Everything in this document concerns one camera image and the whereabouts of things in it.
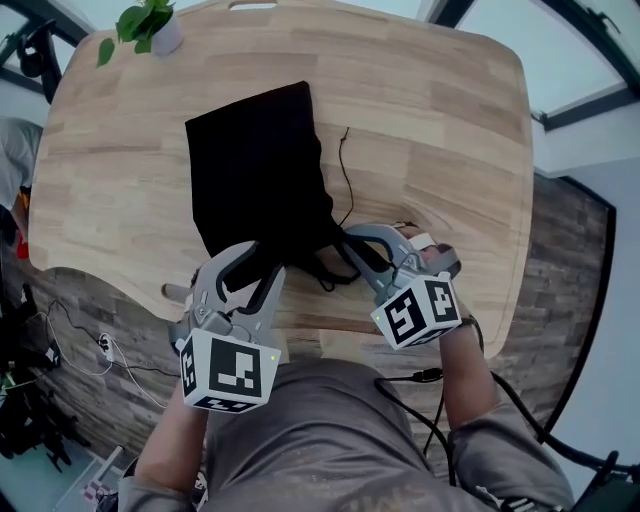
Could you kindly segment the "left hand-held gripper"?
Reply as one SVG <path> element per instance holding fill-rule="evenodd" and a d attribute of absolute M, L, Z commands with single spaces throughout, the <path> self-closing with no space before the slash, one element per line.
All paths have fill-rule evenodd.
<path fill-rule="evenodd" d="M 177 340 L 184 403 L 227 414 L 242 414 L 270 398 L 281 350 L 272 346 L 271 325 L 286 269 L 261 279 L 248 303 L 225 313 L 225 277 L 253 255 L 258 243 L 226 248 L 198 271 Z"/>

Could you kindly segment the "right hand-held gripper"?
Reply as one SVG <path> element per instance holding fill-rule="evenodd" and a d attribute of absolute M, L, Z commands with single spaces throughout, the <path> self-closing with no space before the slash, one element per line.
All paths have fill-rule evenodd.
<path fill-rule="evenodd" d="M 461 264 L 452 247 L 438 247 L 442 254 L 425 262 L 391 225 L 362 223 L 344 231 L 343 259 L 373 289 L 371 318 L 395 350 L 427 344 L 462 323 L 452 285 Z"/>

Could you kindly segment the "person's right hand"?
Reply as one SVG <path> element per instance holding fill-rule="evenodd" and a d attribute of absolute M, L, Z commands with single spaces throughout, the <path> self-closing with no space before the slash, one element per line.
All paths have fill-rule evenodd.
<path fill-rule="evenodd" d="M 395 225 L 395 228 L 409 241 L 411 248 L 421 254 L 425 262 L 431 261 L 442 254 L 432 236 L 417 225 L 404 223 Z"/>

